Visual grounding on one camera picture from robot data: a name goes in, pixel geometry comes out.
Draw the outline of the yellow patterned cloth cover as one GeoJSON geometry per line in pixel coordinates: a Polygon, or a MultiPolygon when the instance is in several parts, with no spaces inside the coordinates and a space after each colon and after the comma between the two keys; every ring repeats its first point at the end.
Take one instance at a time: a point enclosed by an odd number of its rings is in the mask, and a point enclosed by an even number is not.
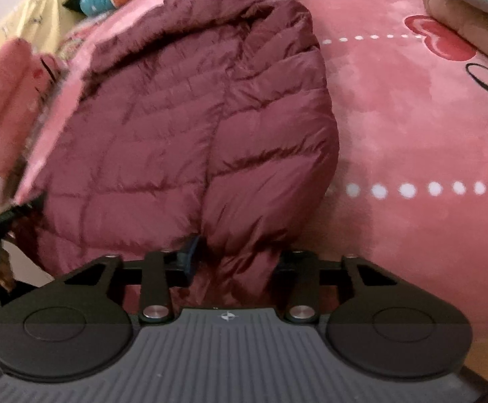
{"type": "Polygon", "coordinates": [[[0,21],[0,48],[20,37],[37,52],[55,53],[65,35],[86,18],[79,0],[22,0],[0,21]]]}

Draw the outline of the maroon quilted down jacket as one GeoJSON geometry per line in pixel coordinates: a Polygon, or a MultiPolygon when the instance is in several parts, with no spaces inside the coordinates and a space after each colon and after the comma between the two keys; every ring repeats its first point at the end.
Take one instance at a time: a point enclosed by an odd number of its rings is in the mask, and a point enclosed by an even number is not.
{"type": "Polygon", "coordinates": [[[202,237],[181,306],[269,301],[280,248],[333,179],[339,132],[297,0],[165,0],[97,45],[16,245],[52,276],[202,237]]]}

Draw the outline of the pink folded blanket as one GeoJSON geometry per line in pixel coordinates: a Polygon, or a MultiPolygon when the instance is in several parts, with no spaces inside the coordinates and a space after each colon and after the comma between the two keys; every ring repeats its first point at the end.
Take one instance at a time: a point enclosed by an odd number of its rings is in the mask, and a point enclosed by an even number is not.
{"type": "Polygon", "coordinates": [[[0,48],[0,208],[15,193],[37,121],[65,69],[22,38],[0,48]]]}

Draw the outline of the beige folded blanket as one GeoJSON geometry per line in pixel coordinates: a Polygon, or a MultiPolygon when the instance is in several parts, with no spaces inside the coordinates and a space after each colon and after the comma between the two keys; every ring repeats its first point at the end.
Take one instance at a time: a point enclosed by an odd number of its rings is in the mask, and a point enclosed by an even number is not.
{"type": "Polygon", "coordinates": [[[427,14],[488,56],[488,14],[461,0],[423,0],[427,14]]]}

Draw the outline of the pink patterned bed sheet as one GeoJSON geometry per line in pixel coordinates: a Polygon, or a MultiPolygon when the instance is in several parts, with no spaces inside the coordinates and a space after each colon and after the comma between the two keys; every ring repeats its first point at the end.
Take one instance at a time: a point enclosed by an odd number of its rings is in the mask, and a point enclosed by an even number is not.
{"type": "Polygon", "coordinates": [[[299,0],[322,40],[340,132],[297,242],[362,254],[459,307],[488,377],[488,59],[430,18],[442,0],[299,0]]]}

